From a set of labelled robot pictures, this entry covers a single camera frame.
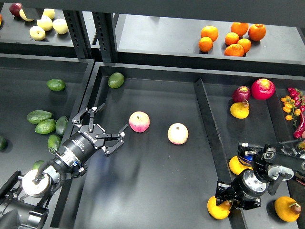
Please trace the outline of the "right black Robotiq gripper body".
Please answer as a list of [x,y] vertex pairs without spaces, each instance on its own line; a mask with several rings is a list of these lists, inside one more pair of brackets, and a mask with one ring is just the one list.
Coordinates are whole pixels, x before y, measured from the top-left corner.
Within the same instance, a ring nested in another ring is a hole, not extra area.
[[267,184],[261,182],[252,170],[242,171],[233,181],[236,200],[240,205],[261,205],[260,196],[267,190]]

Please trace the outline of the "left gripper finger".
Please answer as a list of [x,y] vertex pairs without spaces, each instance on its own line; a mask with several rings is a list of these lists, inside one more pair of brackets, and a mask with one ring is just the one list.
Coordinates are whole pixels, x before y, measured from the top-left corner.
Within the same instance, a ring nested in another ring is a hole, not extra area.
[[117,133],[106,133],[95,135],[95,149],[102,150],[106,156],[110,156],[116,149],[123,145],[125,137],[124,130],[129,127],[128,124],[122,127]]
[[72,124],[78,128],[83,126],[83,120],[85,120],[85,124],[88,126],[88,131],[90,133],[94,130],[94,117],[97,112],[102,111],[105,108],[106,104],[102,103],[100,106],[88,108],[83,108],[78,114],[72,118]]

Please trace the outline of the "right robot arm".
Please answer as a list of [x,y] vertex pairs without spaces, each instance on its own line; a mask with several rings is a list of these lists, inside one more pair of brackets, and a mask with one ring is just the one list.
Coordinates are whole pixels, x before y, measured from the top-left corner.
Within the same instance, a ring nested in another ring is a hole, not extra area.
[[265,192],[273,196],[282,181],[292,179],[296,172],[305,172],[305,160],[296,156],[288,142],[265,146],[240,143],[238,161],[246,169],[231,183],[217,182],[216,206],[229,202],[236,209],[258,208]]

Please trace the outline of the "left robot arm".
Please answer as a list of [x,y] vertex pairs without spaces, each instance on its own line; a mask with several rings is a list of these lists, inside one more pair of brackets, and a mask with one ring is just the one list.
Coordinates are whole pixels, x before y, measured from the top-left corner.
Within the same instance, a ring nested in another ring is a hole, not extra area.
[[62,144],[62,150],[51,149],[55,156],[23,175],[16,171],[0,188],[0,227],[2,229],[41,229],[48,217],[48,204],[66,179],[78,178],[87,171],[86,161],[97,151],[109,156],[124,143],[125,125],[117,133],[107,133],[94,122],[99,107],[83,108],[73,119],[78,127]]

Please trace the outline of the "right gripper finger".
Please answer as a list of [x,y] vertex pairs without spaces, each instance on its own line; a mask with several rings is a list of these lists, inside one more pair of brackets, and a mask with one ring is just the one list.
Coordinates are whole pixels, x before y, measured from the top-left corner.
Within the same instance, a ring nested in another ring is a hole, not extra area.
[[231,184],[217,181],[215,198],[216,204],[222,204],[225,201],[236,201],[237,195]]
[[252,199],[250,201],[241,199],[237,201],[235,205],[236,209],[243,209],[243,210],[251,210],[259,207],[261,207],[260,198]]

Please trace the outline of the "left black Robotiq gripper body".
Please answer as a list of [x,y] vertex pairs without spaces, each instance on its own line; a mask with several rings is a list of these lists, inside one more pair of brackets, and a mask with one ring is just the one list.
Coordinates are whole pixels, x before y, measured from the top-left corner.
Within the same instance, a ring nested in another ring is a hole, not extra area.
[[73,161],[83,164],[104,145],[102,139],[96,138],[96,135],[103,133],[105,130],[98,124],[93,125],[91,132],[89,125],[83,125],[78,132],[63,143],[65,152],[73,157]]

